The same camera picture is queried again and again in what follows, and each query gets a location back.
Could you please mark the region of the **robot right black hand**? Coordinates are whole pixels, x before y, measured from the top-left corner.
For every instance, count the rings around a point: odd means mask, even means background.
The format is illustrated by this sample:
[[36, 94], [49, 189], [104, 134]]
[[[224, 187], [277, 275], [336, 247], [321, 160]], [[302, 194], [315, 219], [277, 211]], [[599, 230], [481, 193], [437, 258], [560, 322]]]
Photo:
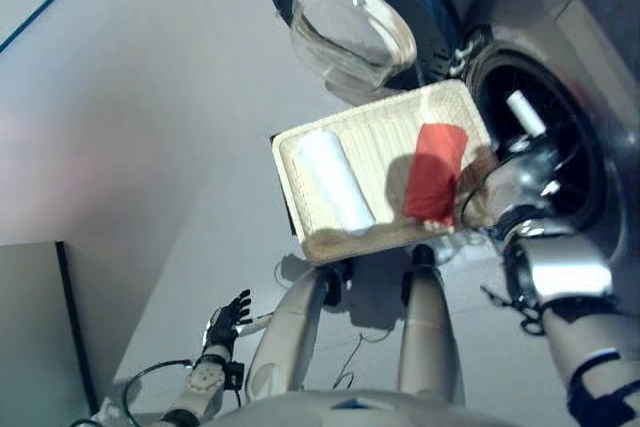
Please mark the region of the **robot right black hand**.
[[524, 131], [507, 144], [509, 154], [552, 153], [556, 150], [545, 123], [521, 90], [511, 93], [506, 103]]

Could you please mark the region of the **robot left black hand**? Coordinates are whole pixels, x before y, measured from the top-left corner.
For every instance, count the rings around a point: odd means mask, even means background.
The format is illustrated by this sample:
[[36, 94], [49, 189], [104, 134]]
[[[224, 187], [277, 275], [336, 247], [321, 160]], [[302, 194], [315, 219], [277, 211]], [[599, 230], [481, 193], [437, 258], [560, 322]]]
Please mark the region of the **robot left black hand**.
[[265, 329], [273, 313], [250, 316], [251, 291], [241, 291], [231, 302], [214, 311], [203, 334], [202, 351], [213, 347], [224, 348], [230, 356], [239, 337], [245, 337]]

